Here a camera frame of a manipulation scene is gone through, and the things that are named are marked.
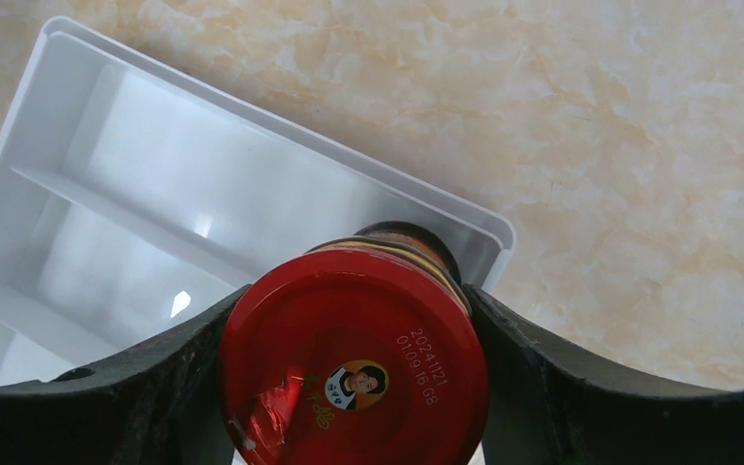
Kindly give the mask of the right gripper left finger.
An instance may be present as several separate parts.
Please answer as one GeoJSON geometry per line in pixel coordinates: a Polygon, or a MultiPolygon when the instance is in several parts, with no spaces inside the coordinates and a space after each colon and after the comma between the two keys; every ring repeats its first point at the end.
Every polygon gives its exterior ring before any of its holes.
{"type": "Polygon", "coordinates": [[[218,344],[245,291],[48,382],[0,387],[0,464],[230,464],[218,344]]]}

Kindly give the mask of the white divided plastic tray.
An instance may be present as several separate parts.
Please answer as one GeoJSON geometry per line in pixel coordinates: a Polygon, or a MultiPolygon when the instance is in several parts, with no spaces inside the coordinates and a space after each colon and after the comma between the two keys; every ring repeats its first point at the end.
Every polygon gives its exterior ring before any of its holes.
{"type": "Polygon", "coordinates": [[[437,234],[486,291],[516,247],[493,211],[53,17],[0,132],[0,387],[115,355],[391,220],[437,234]]]}

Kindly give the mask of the red lid sauce jar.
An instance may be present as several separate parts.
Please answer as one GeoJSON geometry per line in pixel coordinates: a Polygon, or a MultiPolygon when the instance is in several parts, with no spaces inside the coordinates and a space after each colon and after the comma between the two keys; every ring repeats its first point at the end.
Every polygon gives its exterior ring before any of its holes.
{"type": "Polygon", "coordinates": [[[225,427],[248,464],[466,464],[487,367],[457,262],[433,232],[370,225],[282,263],[218,346],[225,427]]]}

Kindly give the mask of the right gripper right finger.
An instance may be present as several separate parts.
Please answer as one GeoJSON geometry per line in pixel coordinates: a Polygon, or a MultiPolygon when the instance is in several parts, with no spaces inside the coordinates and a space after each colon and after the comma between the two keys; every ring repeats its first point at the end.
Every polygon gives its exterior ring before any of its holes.
{"type": "Polygon", "coordinates": [[[744,389],[645,373],[465,286],[489,376],[489,464],[744,464],[744,389]]]}

